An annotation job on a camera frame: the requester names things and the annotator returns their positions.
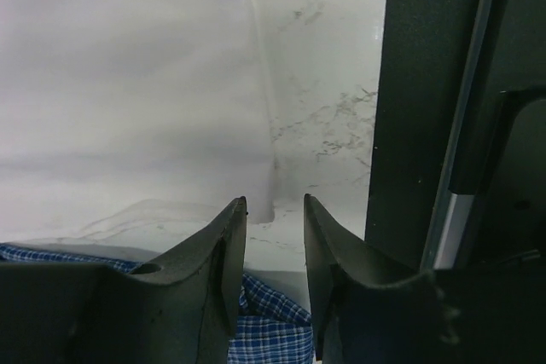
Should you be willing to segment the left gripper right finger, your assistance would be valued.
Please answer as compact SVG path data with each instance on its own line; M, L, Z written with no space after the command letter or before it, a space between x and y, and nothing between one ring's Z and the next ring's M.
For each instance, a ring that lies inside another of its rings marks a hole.
M414 271L304 197L316 358L324 363L542 363L545 261L526 252Z

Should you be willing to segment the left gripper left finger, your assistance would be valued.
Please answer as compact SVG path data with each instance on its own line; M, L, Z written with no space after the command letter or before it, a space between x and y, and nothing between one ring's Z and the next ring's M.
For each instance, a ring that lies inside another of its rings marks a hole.
M129 274L97 263L3 263L2 362L226 362L246 232L240 197Z

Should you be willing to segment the white long sleeve shirt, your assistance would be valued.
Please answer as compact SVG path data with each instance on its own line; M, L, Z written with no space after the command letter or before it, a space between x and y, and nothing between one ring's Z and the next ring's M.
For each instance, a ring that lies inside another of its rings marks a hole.
M273 163L249 0L1 0L2 240L271 222Z

